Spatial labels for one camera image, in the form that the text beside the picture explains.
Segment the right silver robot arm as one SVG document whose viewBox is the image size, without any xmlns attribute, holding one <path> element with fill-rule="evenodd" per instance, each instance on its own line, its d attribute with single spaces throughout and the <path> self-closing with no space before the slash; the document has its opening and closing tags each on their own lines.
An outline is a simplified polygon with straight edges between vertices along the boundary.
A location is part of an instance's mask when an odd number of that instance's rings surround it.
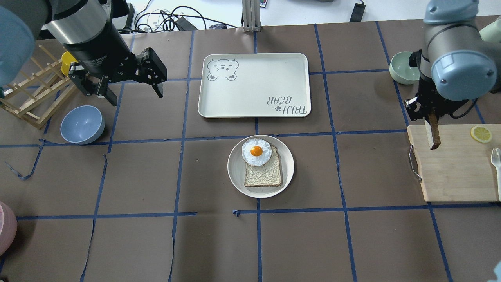
<svg viewBox="0 0 501 282">
<path fill-rule="evenodd" d="M 418 92 L 405 102 L 412 121 L 454 112 L 501 87 L 500 19 L 479 29 L 477 0 L 431 0 L 424 16 L 424 46 L 409 56 L 419 70 Z"/>
</svg>

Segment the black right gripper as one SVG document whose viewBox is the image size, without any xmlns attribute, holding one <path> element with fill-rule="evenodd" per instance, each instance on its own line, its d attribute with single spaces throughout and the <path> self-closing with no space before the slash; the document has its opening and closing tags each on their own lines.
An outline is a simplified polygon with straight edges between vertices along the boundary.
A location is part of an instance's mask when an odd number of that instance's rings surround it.
<svg viewBox="0 0 501 282">
<path fill-rule="evenodd" d="M 421 49 L 413 52 L 409 56 L 409 66 L 416 67 L 419 73 L 418 91 L 414 98 L 405 100 L 405 108 L 411 121 L 420 119 L 429 121 L 429 114 L 434 113 L 436 119 L 440 119 L 445 115 L 451 116 L 453 119 L 463 118 L 469 114 L 472 105 L 460 115 L 455 115 L 460 107 L 463 107 L 468 100 L 451 101 L 443 98 L 437 91 L 433 80 L 424 75 L 421 71 L 422 63 L 428 63 L 423 57 Z"/>
</svg>

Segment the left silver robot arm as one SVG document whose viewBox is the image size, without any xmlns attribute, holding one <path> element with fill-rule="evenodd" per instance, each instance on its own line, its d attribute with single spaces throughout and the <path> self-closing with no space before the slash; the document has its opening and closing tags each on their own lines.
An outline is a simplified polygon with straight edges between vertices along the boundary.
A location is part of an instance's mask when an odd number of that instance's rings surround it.
<svg viewBox="0 0 501 282">
<path fill-rule="evenodd" d="M 166 66 L 152 48 L 133 54 L 112 23 L 129 14 L 125 0 L 2 0 L 0 10 L 2 86 L 32 57 L 45 27 L 76 59 L 68 76 L 82 94 L 116 106 L 108 84 L 132 80 L 151 85 L 163 97 Z"/>
</svg>

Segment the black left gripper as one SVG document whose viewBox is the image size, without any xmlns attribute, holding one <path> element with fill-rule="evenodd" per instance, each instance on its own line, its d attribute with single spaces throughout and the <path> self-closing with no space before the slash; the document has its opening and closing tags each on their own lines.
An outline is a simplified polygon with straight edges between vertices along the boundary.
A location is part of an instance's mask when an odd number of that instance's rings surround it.
<svg viewBox="0 0 501 282">
<path fill-rule="evenodd" d="M 86 96 L 100 96 L 116 107 L 117 96 L 108 84 L 128 80 L 148 84 L 159 98 L 164 96 L 168 70 L 155 50 L 148 47 L 139 55 L 132 53 L 111 23 L 92 39 L 69 44 L 68 51 L 79 62 L 71 64 L 68 77 Z"/>
</svg>

